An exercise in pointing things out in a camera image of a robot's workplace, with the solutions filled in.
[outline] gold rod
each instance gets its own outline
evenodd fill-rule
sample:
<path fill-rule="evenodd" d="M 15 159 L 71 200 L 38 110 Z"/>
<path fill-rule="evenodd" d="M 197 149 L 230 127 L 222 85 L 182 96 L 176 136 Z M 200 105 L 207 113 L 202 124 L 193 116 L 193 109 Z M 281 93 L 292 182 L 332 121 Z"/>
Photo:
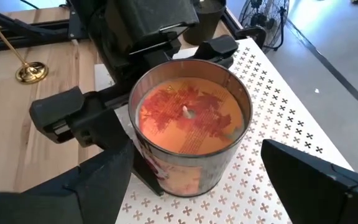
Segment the gold rod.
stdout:
<path fill-rule="evenodd" d="M 0 31 L 0 38 L 4 41 L 4 43 L 10 48 L 11 51 L 13 51 L 13 53 L 15 53 L 16 57 L 22 62 L 23 66 L 28 67 L 29 64 L 24 60 L 24 58 L 22 58 L 22 56 L 17 52 L 17 50 L 11 45 L 11 43 L 9 43 L 9 41 L 7 41 L 6 37 L 4 36 L 4 34 L 2 34 L 2 32 Z"/>

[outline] brass stand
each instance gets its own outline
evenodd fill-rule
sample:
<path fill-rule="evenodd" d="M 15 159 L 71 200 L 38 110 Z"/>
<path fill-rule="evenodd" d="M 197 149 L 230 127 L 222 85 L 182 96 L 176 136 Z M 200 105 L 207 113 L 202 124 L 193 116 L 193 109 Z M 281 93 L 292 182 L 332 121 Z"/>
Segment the brass stand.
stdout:
<path fill-rule="evenodd" d="M 5 36 L 0 31 L 0 38 L 9 47 L 9 49 L 22 62 L 22 66 L 16 72 L 16 80 L 23 84 L 36 83 L 43 80 L 48 75 L 48 67 L 42 62 L 26 62 L 20 56 L 17 50 L 9 43 Z"/>

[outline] gray floor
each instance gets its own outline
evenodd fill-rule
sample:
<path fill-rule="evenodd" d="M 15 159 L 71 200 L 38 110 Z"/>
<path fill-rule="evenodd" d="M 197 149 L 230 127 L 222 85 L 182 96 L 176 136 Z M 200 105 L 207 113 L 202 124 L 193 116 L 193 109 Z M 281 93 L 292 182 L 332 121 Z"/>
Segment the gray floor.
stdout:
<path fill-rule="evenodd" d="M 241 13 L 246 0 L 227 0 Z M 0 11 L 30 9 L 19 0 L 0 3 Z M 64 0 L 32 0 L 38 7 L 54 7 Z M 358 6 L 345 0 L 290 1 L 289 19 L 358 89 Z M 350 165 L 358 171 L 358 101 L 285 29 L 285 43 L 268 58 L 307 107 Z"/>

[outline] candle label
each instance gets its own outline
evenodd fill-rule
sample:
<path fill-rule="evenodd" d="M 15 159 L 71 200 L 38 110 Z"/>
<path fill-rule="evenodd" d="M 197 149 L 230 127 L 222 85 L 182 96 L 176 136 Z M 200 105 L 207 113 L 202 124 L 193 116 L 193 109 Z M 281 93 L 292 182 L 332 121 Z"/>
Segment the candle label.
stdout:
<path fill-rule="evenodd" d="M 202 78 L 159 84 L 138 109 L 140 131 L 175 153 L 202 155 L 224 149 L 244 130 L 242 111 L 224 87 Z"/>
<path fill-rule="evenodd" d="M 165 162 L 152 154 L 150 147 L 142 137 L 137 135 L 146 163 L 157 176 L 161 187 L 176 195 L 196 195 L 199 193 L 202 167 L 185 167 Z"/>

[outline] metal tin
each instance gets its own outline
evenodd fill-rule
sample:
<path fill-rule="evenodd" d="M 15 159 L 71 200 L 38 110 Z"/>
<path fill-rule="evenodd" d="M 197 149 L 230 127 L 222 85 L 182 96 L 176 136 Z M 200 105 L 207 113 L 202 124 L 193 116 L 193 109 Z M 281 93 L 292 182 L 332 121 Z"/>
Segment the metal tin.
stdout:
<path fill-rule="evenodd" d="M 244 128 L 227 147 L 202 155 L 168 151 L 146 138 L 137 124 L 137 109 L 144 96 L 157 85 L 182 77 L 217 83 L 236 99 L 244 118 Z M 193 197 L 211 190 L 244 137 L 252 118 L 252 103 L 242 82 L 228 69 L 204 60 L 173 60 L 149 70 L 135 84 L 129 97 L 129 117 L 139 140 L 140 151 L 155 172 L 162 188 L 179 197 Z"/>

